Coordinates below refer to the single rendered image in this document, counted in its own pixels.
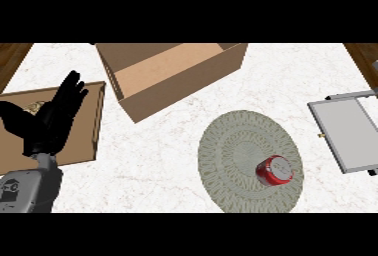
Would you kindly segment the round grey woven placemat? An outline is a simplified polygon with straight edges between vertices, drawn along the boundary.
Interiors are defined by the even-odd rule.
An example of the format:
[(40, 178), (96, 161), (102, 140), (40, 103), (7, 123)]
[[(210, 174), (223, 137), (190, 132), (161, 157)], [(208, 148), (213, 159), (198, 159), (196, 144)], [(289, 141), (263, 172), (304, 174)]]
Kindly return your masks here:
[[(292, 167), (292, 180), (266, 186), (255, 169), (273, 155)], [(303, 191), (303, 162), (282, 126), (263, 114), (239, 110), (208, 125), (198, 147), (198, 171), (211, 200), (227, 213), (286, 213)]]

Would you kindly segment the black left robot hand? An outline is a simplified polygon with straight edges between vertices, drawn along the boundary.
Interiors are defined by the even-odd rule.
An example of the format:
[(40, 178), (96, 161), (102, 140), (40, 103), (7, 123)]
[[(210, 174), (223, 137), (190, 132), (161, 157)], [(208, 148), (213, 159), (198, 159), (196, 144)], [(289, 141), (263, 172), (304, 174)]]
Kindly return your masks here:
[(4, 129), (24, 139), (22, 155), (56, 155), (66, 143), (71, 126), (89, 90), (72, 70), (59, 86), (55, 97), (32, 115), (18, 105), (0, 101), (0, 119)]

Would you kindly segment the red can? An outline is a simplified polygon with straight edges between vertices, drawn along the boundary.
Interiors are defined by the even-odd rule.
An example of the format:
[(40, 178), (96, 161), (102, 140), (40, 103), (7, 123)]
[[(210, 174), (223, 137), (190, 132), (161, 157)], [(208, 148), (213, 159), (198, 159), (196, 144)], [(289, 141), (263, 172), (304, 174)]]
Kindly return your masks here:
[(255, 175), (264, 186), (278, 186), (291, 182), (294, 170), (289, 161), (280, 155), (272, 155), (255, 168)]

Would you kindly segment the small tan object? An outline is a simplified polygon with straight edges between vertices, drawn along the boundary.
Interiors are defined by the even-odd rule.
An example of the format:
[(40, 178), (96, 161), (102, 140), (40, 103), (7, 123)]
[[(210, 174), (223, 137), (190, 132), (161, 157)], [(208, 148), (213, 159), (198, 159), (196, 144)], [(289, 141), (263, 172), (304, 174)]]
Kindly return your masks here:
[(24, 111), (35, 115), (43, 105), (44, 105), (44, 101), (37, 101), (25, 106)]

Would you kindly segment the flat brown wooden board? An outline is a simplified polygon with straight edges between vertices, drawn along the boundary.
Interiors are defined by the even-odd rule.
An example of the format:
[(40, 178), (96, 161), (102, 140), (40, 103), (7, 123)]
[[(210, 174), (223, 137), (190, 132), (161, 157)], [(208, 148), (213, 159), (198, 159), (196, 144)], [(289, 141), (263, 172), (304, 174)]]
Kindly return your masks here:
[[(89, 94), (74, 118), (71, 133), (63, 150), (56, 154), (58, 165), (69, 165), (96, 159), (97, 137), (100, 129), (105, 82), (87, 83)], [(37, 101), (49, 101), (56, 87), (0, 95), (0, 100), (25, 107)], [(24, 140), (4, 130), (0, 121), (0, 175), (13, 170), (34, 169), (37, 161), (22, 155)]]

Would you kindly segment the open brown cardboard box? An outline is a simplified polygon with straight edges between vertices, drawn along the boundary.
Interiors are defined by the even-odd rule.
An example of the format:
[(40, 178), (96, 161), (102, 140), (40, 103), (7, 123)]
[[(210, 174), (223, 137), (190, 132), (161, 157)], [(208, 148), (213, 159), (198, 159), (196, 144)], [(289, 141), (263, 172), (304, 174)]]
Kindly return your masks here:
[(247, 43), (97, 43), (118, 103), (134, 123), (235, 72)]

